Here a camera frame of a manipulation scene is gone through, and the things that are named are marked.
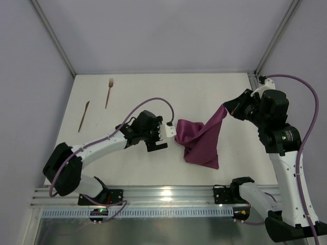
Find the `gray wall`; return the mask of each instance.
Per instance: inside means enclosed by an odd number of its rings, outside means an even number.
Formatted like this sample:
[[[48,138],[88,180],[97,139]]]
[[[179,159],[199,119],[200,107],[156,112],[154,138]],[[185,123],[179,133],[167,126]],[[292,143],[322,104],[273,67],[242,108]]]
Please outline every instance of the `gray wall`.
[[[314,208],[327,222],[327,1],[304,0],[280,40],[263,74],[285,73],[303,78],[315,88],[320,113],[303,153],[303,164]],[[290,100],[289,122],[304,137],[312,119],[314,99],[304,85],[287,79],[274,79],[276,88]]]
[[[77,74],[254,70],[291,0],[38,0]]]
[[[0,3],[0,237],[16,244],[73,78],[27,0]]]

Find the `white table surface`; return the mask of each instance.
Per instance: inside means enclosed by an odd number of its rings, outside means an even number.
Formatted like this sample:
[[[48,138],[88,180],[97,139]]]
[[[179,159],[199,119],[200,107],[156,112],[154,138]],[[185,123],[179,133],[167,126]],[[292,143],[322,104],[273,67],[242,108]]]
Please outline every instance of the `white table surface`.
[[[114,79],[108,107],[105,101],[109,78]],[[163,97],[179,118],[206,123],[219,106],[238,97],[250,84],[246,73],[78,75],[69,98],[57,144],[81,144],[97,139],[120,124],[142,101]],[[90,101],[80,133],[79,123]],[[171,119],[162,101],[149,102],[138,111],[149,110]],[[230,115],[224,119],[218,140],[218,170],[186,163],[184,148],[173,138],[168,148],[148,153],[143,142],[114,152],[87,166],[83,173],[97,176],[107,185],[214,185],[250,176],[258,184],[277,184],[272,163],[258,139],[257,128]]]

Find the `purple cloth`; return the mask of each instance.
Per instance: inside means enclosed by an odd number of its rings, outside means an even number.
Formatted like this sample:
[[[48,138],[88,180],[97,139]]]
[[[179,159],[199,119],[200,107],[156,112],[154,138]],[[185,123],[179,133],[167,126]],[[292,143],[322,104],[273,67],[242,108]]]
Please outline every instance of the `purple cloth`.
[[[180,119],[177,122],[175,141],[184,146],[184,160],[188,163],[218,169],[217,143],[227,111],[223,105],[204,125]]]

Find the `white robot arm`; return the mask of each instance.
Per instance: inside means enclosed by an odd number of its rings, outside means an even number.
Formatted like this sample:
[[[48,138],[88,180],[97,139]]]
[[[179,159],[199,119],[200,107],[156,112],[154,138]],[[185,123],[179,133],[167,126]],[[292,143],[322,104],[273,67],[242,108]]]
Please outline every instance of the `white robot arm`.
[[[109,138],[114,131],[90,143],[75,146],[61,143],[56,146],[43,168],[43,174],[51,183],[55,182],[54,187],[60,196],[77,192],[89,196],[97,203],[106,204],[110,196],[106,185],[97,177],[83,175],[83,168],[107,154],[126,149],[140,141],[145,142],[148,152],[167,148],[167,143],[156,143],[176,135],[176,129],[171,123],[163,125],[162,117],[149,111],[141,112],[131,125],[124,124]],[[55,179],[59,167],[74,152],[77,153],[60,172],[58,179]]]
[[[265,220],[269,236],[275,242],[313,236],[307,216],[318,235],[327,234],[327,225],[319,222],[311,204],[303,173],[302,154],[299,174],[296,173],[301,138],[298,130],[286,123],[288,105],[286,95],[275,90],[271,79],[266,79],[265,84],[257,90],[247,89],[238,98],[224,103],[231,116],[248,120],[258,127],[259,139],[273,164],[282,198],[281,207],[260,191],[250,178],[245,178],[245,181],[243,178],[234,179],[230,187],[239,198],[249,202],[259,212]],[[309,215],[305,215],[299,188]]]

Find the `glass panel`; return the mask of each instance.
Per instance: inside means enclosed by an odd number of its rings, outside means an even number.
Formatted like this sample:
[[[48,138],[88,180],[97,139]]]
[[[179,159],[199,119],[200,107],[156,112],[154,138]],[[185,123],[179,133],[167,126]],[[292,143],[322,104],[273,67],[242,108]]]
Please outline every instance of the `glass panel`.
[[[258,222],[256,214],[250,221]],[[231,218],[116,219],[93,225],[89,219],[47,219],[41,221],[35,245],[108,244],[276,244],[265,226],[234,223]],[[300,244],[288,242],[288,245]]]

